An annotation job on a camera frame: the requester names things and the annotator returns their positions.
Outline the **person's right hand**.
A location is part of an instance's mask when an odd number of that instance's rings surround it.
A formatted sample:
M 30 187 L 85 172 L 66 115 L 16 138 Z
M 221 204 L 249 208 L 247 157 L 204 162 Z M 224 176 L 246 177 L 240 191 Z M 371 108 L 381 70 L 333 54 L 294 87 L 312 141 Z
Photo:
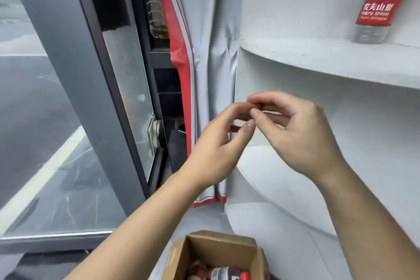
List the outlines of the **person's right hand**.
M 256 93 L 247 102 L 258 105 L 262 112 L 279 115 L 274 150 L 290 168 L 316 184 L 348 170 L 320 106 L 281 91 Z

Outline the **person's left hand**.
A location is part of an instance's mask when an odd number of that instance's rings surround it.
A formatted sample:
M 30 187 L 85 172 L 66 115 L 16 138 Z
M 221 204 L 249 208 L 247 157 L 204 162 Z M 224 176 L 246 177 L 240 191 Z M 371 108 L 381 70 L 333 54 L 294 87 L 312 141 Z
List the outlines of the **person's left hand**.
M 233 103 L 216 116 L 203 130 L 186 163 L 181 167 L 182 177 L 199 192 L 222 182 L 236 167 L 243 152 L 229 152 L 226 145 L 235 136 L 230 126 L 241 127 L 253 119 L 251 109 L 259 106 L 249 103 Z

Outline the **person's right forearm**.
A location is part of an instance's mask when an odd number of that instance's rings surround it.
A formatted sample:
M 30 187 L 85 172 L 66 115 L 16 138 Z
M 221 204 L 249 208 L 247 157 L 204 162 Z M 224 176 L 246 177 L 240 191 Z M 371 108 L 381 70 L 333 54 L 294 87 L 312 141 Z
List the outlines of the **person's right forearm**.
M 353 280 L 420 280 L 420 250 L 346 162 L 320 167 L 312 181 Z

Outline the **person's left forearm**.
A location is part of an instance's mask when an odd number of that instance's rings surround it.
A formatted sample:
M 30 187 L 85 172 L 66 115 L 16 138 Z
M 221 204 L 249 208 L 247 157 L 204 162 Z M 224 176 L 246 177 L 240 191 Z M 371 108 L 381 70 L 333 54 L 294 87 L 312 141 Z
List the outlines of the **person's left forearm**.
M 194 199 L 212 184 L 205 172 L 172 175 L 63 280 L 147 280 Z

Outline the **grey curtain with red stripe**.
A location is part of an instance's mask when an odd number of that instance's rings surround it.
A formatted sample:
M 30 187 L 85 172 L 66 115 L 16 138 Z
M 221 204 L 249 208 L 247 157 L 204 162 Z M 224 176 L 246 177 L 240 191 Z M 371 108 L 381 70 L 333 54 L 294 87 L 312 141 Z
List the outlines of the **grey curtain with red stripe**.
M 207 124 L 234 101 L 243 0 L 161 0 L 190 156 Z

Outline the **white curved shelf unit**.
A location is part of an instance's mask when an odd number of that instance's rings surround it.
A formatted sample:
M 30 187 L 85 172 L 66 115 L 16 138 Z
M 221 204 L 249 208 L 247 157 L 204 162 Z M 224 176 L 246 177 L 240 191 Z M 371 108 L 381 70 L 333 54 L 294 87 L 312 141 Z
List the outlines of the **white curved shelf unit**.
M 352 42 L 365 0 L 243 0 L 235 101 L 280 90 L 323 107 L 350 166 L 420 247 L 420 0 L 382 44 Z M 273 277 L 351 280 L 317 187 L 256 130 L 225 212 Z

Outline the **brown cardboard box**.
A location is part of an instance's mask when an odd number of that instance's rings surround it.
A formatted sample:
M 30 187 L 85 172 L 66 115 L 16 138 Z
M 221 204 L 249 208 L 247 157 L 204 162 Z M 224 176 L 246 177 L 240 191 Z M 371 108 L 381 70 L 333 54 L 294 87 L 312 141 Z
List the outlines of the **brown cardboard box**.
M 161 280 L 186 280 L 190 266 L 201 261 L 207 269 L 235 267 L 249 271 L 251 280 L 271 280 L 265 254 L 255 239 L 201 230 L 174 242 Z

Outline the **black framed glass cabinet door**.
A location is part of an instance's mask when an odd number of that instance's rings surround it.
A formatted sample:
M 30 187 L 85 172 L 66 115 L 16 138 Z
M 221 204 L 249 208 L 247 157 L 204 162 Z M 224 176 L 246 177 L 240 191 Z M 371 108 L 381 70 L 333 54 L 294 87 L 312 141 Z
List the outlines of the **black framed glass cabinet door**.
M 159 184 L 162 148 L 152 153 L 147 129 L 155 115 L 132 0 L 80 0 L 134 154 L 145 197 Z

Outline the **row of brown drink bottles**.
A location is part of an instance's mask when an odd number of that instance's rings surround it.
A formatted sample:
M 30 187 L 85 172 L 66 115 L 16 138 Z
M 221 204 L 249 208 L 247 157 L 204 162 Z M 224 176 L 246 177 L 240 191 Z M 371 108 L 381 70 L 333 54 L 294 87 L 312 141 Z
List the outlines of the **row of brown drink bottles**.
M 169 39 L 166 19 L 163 14 L 161 0 L 145 0 L 147 20 L 152 37 L 156 39 Z

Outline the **clear water bottle red label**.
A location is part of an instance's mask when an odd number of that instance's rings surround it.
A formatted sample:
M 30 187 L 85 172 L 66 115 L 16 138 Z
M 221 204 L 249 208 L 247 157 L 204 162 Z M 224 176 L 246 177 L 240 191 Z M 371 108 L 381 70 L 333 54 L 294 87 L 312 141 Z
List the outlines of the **clear water bottle red label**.
M 382 44 L 403 0 L 365 0 L 355 22 L 352 42 Z

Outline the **grey metal window frame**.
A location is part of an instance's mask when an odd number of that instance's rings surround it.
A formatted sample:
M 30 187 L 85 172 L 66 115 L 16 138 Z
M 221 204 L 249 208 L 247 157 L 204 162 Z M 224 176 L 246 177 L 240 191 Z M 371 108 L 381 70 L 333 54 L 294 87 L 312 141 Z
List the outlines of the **grey metal window frame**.
M 0 253 L 97 246 L 146 197 L 80 0 L 0 0 Z

